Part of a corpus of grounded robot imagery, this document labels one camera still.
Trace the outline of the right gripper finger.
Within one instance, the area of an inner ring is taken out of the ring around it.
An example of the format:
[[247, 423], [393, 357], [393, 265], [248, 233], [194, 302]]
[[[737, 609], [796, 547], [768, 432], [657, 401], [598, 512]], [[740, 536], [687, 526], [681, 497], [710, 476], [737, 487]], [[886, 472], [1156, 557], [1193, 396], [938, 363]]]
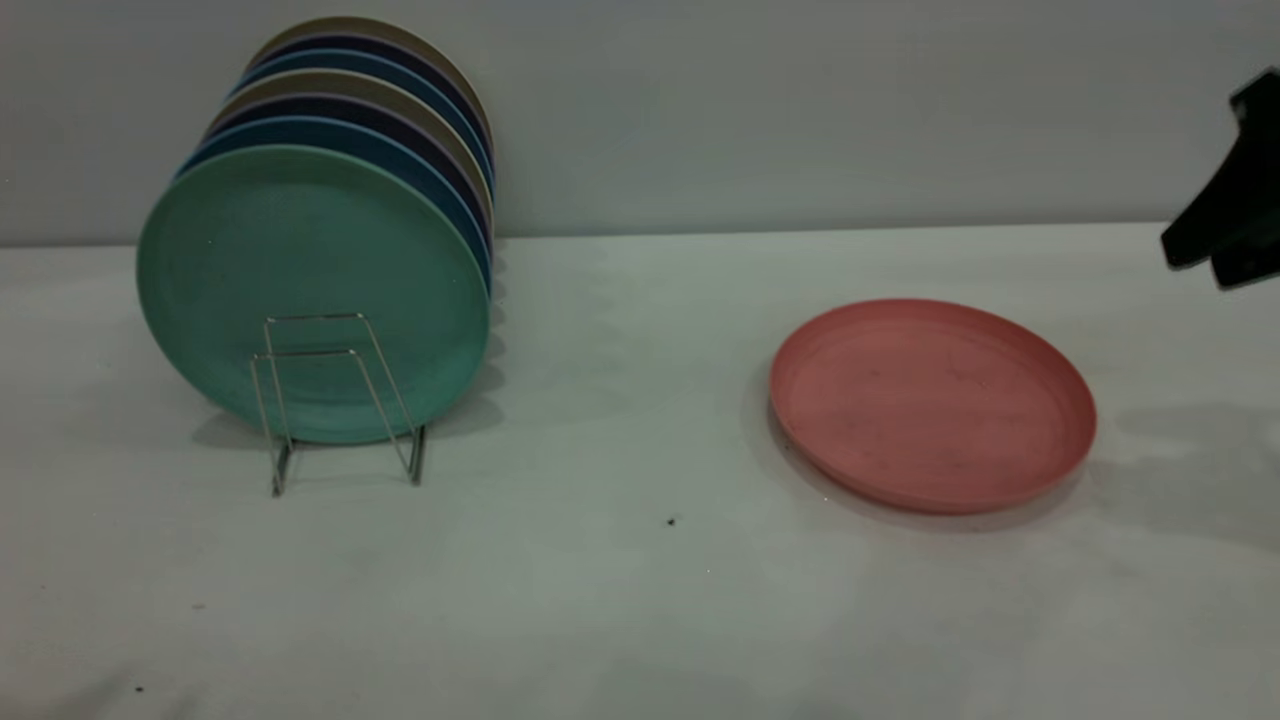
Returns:
[[1234, 249], [1277, 241], [1277, 127], [1243, 127], [1207, 184], [1160, 236], [1181, 270]]
[[1279, 277], [1279, 238], [1245, 240], [1215, 252], [1210, 259], [1213, 278], [1230, 292]]

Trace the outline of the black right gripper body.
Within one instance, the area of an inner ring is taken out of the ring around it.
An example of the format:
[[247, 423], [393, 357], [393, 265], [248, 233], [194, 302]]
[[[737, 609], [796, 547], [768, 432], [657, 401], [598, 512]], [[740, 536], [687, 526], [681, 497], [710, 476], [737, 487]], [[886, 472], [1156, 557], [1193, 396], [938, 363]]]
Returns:
[[1279, 136], [1279, 68], [1267, 67], [1229, 97], [1236, 138]]

